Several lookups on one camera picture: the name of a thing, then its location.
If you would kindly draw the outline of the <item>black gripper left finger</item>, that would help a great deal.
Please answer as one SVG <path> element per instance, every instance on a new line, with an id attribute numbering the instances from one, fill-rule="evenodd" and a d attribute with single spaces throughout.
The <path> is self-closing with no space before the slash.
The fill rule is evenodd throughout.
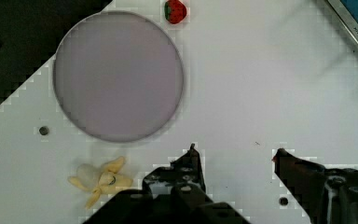
<path id="1" fill-rule="evenodd" d="M 200 154 L 191 145 L 168 167 L 123 190 L 82 224 L 251 224 L 228 203 L 206 194 Z"/>

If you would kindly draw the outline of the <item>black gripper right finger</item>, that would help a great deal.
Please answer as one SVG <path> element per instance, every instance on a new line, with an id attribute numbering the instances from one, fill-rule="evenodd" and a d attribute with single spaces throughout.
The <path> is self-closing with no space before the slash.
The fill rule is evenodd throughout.
<path id="1" fill-rule="evenodd" d="M 358 170 L 327 168 L 283 148 L 272 158 L 274 173 L 311 224 L 358 224 Z"/>

